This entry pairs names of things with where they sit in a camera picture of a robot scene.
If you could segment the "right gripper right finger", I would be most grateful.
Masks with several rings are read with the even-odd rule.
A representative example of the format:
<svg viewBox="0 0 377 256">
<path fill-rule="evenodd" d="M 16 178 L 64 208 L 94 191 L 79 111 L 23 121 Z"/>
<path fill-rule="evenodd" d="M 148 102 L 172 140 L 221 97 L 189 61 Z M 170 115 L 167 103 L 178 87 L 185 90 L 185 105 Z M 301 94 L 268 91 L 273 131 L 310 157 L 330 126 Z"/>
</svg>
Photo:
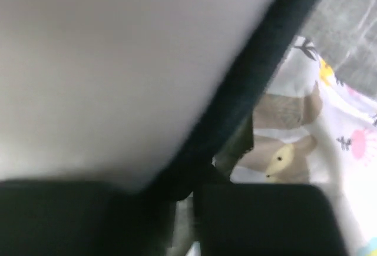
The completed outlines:
<svg viewBox="0 0 377 256">
<path fill-rule="evenodd" d="M 234 184 L 209 164 L 194 190 L 201 255 L 347 255 L 330 202 L 312 185 Z"/>
</svg>

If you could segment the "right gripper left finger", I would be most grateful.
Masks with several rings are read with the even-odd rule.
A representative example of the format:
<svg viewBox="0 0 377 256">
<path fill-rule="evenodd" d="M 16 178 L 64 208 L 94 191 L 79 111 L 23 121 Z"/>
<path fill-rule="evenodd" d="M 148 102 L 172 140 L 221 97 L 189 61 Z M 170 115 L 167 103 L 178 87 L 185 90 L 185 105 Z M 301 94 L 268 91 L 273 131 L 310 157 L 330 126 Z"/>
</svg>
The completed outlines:
<svg viewBox="0 0 377 256">
<path fill-rule="evenodd" d="M 164 255 L 176 205 L 99 182 L 1 184 L 2 255 Z"/>
</svg>

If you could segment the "black white checkered pillowcase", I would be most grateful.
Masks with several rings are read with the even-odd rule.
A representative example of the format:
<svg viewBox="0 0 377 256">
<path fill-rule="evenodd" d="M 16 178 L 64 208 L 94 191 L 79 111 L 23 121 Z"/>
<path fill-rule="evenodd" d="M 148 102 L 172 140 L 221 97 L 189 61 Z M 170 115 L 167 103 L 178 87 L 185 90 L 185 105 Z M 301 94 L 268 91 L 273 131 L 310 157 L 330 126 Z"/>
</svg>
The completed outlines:
<svg viewBox="0 0 377 256">
<path fill-rule="evenodd" d="M 1 181 L 178 197 L 317 2 L 1 0 Z"/>
</svg>

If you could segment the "floral printed pillow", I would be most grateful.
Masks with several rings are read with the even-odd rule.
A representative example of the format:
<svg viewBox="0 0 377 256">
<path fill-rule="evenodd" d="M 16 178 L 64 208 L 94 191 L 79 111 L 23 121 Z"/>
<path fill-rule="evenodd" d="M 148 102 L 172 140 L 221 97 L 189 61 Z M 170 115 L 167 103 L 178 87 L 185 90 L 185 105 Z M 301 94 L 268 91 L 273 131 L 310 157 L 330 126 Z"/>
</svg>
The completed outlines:
<svg viewBox="0 0 377 256">
<path fill-rule="evenodd" d="M 350 255 L 375 255 L 376 102 L 337 79 L 299 36 L 252 118 L 254 147 L 230 179 L 322 187 Z"/>
</svg>

